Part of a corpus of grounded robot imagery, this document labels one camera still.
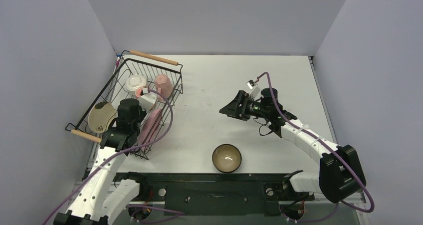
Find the pink plastic plate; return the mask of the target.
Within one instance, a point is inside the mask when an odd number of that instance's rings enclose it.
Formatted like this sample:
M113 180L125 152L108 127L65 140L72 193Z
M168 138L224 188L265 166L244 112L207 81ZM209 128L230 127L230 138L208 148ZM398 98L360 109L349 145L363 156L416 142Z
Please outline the pink plastic plate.
M149 143L155 135L156 130L162 119L162 108L154 109L150 112L146 122L144 123L140 135L138 136L138 144Z

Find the dark pink mug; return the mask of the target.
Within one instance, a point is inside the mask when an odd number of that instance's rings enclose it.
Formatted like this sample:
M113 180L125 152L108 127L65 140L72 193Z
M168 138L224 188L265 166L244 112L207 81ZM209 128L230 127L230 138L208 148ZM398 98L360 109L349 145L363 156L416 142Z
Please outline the dark pink mug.
M145 86L143 86L143 87L140 87L140 88L138 88L136 91L135 91L135 97L138 99L138 98L140 98L140 97L142 97L144 94L148 94L149 93L149 89L148 89L148 87L145 87Z

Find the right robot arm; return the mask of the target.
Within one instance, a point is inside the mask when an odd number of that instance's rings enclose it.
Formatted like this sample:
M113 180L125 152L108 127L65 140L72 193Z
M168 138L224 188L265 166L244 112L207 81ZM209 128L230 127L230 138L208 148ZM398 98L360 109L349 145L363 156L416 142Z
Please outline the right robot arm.
M293 199L300 193L319 193L338 203L366 186L357 151L350 145L340 146L327 141L307 128L295 115L283 109L277 95L276 89L264 88L260 98L254 100L240 90L219 113L243 121L251 117L264 119L271 133L291 142L317 163L317 173L291 175L281 185L282 194Z

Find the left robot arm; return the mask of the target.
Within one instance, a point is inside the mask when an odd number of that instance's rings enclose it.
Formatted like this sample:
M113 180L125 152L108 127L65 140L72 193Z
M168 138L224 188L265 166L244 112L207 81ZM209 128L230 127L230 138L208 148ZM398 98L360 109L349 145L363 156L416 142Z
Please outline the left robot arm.
M120 102L117 117L100 139L89 176L74 191L76 197L67 211L55 216L55 225L111 225L131 199L147 197L149 186L129 179L108 194L118 169L138 141L140 123L145 116L137 99Z

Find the white cup with black rim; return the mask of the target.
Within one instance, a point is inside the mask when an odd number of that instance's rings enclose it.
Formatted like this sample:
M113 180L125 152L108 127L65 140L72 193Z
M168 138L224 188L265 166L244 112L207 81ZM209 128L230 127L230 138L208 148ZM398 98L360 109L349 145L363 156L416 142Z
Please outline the white cup with black rim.
M125 91L128 93L135 93L139 88L146 86L147 79L139 74L131 75L124 85Z

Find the black bowl cream inside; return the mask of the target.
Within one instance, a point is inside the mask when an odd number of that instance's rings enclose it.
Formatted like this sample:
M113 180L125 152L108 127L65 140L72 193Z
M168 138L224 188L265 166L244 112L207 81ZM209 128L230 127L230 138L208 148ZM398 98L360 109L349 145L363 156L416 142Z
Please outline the black bowl cream inside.
M222 144L214 149L212 163L221 173L233 173L242 163L242 154L236 146Z

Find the cream and black small plate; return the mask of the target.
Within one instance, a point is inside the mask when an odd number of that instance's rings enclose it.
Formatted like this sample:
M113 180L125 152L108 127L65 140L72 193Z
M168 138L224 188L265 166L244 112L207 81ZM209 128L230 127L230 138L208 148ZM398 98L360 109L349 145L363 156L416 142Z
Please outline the cream and black small plate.
M88 127L94 133L103 133L116 117L117 111L111 103L107 101L99 102L89 112Z

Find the light pink mug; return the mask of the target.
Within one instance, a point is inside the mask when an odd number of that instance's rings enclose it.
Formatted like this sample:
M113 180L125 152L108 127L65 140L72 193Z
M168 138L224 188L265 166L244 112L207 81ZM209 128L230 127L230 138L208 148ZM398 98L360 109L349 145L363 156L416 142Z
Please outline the light pink mug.
M165 74L159 74L156 76L155 87L157 91L167 100L171 97L174 90L170 78Z

